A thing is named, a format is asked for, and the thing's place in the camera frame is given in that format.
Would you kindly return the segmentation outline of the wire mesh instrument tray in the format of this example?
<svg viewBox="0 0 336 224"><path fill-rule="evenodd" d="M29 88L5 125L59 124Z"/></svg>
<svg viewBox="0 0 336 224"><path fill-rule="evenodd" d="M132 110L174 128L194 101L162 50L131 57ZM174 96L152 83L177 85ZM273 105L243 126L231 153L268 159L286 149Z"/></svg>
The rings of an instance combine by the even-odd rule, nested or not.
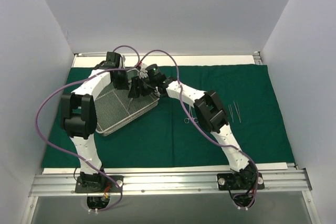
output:
<svg viewBox="0 0 336 224"><path fill-rule="evenodd" d="M130 98L128 90L117 90L110 83L102 89L94 100L97 127L96 132L107 136L126 126L135 119L157 106L159 98L156 93L139 97L132 101L128 110Z"/></svg>

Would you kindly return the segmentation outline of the green surgical drape cloth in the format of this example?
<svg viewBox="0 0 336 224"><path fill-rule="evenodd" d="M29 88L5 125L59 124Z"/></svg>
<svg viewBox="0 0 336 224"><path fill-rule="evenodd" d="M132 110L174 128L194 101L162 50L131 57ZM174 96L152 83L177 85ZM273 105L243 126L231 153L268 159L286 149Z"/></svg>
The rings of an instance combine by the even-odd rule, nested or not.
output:
<svg viewBox="0 0 336 224"><path fill-rule="evenodd" d="M256 65L162 67L168 77L180 76L186 85L198 90L214 90L227 107L232 132L242 150L255 163L258 139L257 112L260 98L257 79L263 71ZM234 107L239 105L241 123ZM234 115L232 123L228 106ZM162 98L158 105L116 132L94 136L98 155L106 168L168 168L226 165L222 149L207 140L186 115L176 99Z"/></svg>

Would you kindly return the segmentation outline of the steel tweezers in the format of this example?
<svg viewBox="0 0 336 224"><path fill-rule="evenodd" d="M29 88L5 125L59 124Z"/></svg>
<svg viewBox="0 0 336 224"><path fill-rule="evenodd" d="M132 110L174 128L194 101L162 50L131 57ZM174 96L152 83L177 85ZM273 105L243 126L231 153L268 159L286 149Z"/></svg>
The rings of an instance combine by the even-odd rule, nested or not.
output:
<svg viewBox="0 0 336 224"><path fill-rule="evenodd" d="M236 113L237 113L237 116L238 116L238 120L241 123L242 121L241 121L240 109L239 109L239 105L236 101L234 101L234 107L235 107L235 110L236 110Z"/></svg>
<svg viewBox="0 0 336 224"><path fill-rule="evenodd" d="M230 113L232 123L234 123L234 115L233 115L233 109L232 109L231 104L229 104L228 109L229 109L229 113Z"/></svg>

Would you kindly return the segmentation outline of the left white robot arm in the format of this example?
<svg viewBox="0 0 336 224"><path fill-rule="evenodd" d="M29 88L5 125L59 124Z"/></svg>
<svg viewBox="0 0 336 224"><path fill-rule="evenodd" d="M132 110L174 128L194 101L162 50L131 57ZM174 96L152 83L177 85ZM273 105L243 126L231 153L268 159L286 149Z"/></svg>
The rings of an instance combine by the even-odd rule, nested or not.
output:
<svg viewBox="0 0 336 224"><path fill-rule="evenodd" d="M72 140L79 156L81 182L94 192L102 191L106 185L94 141L97 128L95 99L112 82L120 81L123 89L126 89L128 83L124 58L120 54L112 55L116 59L100 62L88 80L61 97L61 128Z"/></svg>

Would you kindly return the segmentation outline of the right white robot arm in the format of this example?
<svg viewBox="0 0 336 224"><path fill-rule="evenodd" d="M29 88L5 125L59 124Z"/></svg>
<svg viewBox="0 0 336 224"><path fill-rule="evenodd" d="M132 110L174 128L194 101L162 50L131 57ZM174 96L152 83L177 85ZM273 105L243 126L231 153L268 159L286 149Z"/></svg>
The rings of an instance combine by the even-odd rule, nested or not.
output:
<svg viewBox="0 0 336 224"><path fill-rule="evenodd" d="M222 148L234 173L236 187L244 189L251 182L258 181L258 169L235 139L227 112L215 91L197 90L173 78L131 78L129 97L138 98L156 92L178 99L181 106L187 104L194 108L197 117L194 125L203 135L209 132L215 139L208 140Z"/></svg>

